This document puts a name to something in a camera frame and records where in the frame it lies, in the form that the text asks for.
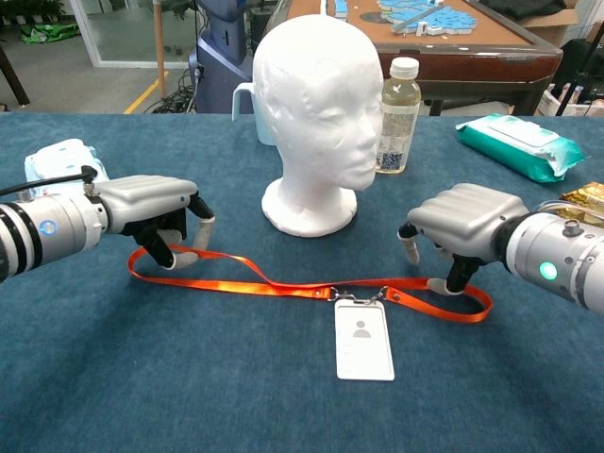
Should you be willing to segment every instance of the bottle cap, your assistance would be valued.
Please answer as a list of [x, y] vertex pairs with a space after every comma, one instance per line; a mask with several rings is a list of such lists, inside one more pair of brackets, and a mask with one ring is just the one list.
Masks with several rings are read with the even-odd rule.
[[390, 76], [411, 80], [417, 77], [419, 72], [419, 61], [408, 57], [393, 59], [390, 65]]

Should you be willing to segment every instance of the green bag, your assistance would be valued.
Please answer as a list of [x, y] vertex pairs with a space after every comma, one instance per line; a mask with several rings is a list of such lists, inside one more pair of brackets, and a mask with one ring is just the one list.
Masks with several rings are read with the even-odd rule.
[[561, 181], [585, 159], [575, 142], [510, 115], [492, 114], [456, 129], [462, 143], [536, 182]]
[[79, 35], [77, 24], [21, 27], [21, 39], [28, 44], [61, 41], [76, 35]]

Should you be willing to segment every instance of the blue tablecloth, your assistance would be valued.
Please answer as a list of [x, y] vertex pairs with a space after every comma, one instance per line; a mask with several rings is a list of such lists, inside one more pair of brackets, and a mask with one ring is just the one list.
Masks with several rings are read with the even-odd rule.
[[[212, 249], [305, 282], [445, 276], [428, 241], [419, 269], [409, 266], [395, 233], [410, 208], [456, 182], [534, 206], [604, 180], [602, 120], [535, 118], [589, 156], [551, 185], [458, 143], [459, 121], [420, 118], [407, 171], [377, 176], [351, 225], [321, 239], [287, 236], [263, 217], [280, 159], [256, 142], [250, 118], [0, 115], [0, 186], [24, 180], [27, 154], [81, 138], [111, 177], [196, 181], [217, 214]], [[332, 304], [153, 286], [126, 271], [134, 248], [106, 237], [0, 285], [0, 451], [604, 449], [604, 318], [501, 264], [473, 278], [495, 300], [480, 325], [388, 305], [396, 380], [356, 382], [336, 378]], [[216, 262], [183, 274], [251, 278]]]

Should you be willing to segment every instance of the person icon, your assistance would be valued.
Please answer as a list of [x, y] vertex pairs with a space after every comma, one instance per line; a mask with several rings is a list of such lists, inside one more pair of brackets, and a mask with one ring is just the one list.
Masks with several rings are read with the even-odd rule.
[[363, 321], [358, 321], [357, 327], [358, 327], [358, 329], [355, 330], [355, 333], [352, 334], [353, 337], [355, 337], [355, 338], [371, 338], [371, 334], [367, 330], [364, 329], [365, 323], [363, 323]]

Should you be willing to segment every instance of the orange lanyard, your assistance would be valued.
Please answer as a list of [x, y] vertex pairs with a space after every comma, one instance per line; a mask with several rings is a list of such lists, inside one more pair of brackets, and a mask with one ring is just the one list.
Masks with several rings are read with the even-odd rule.
[[208, 250], [197, 250], [194, 248], [183, 247], [180, 245], [171, 245], [171, 248], [179, 252], [194, 252], [200, 259], [204, 260], [219, 260], [231, 259], [236, 260], [254, 271], [264, 283], [253, 281], [235, 281], [235, 280], [200, 280], [191, 278], [173, 278], [173, 277], [151, 277], [144, 276], [136, 272], [136, 262], [142, 258], [146, 251], [143, 248], [135, 251], [128, 260], [128, 270], [130, 274], [149, 283], [159, 285], [179, 286], [183, 288], [192, 288], [195, 290], [216, 291], [221, 293], [235, 294], [255, 294], [255, 295], [276, 295], [276, 296], [293, 296], [305, 297], [308, 299], [323, 299], [326, 301], [335, 301], [340, 298], [354, 299], [354, 296], [349, 294], [338, 294], [336, 287], [342, 286], [358, 286], [369, 288], [380, 288], [379, 294], [371, 299], [359, 301], [362, 303], [371, 303], [376, 299], [388, 300], [398, 305], [408, 307], [413, 310], [420, 311], [430, 316], [435, 316], [446, 321], [454, 323], [475, 324], [483, 321], [491, 308], [493, 301], [491, 297], [484, 291], [473, 286], [467, 286], [464, 293], [476, 299], [482, 306], [482, 310], [478, 313], [457, 313], [454, 311], [443, 310], [435, 307], [428, 302], [424, 302], [410, 294], [403, 293], [403, 290], [420, 290], [429, 291], [428, 279], [424, 277], [392, 277], [392, 278], [372, 278], [367, 280], [348, 280], [331, 283], [280, 283], [273, 281], [267, 277], [262, 270], [251, 260], [244, 257], [237, 257], [220, 252], [210, 252]]

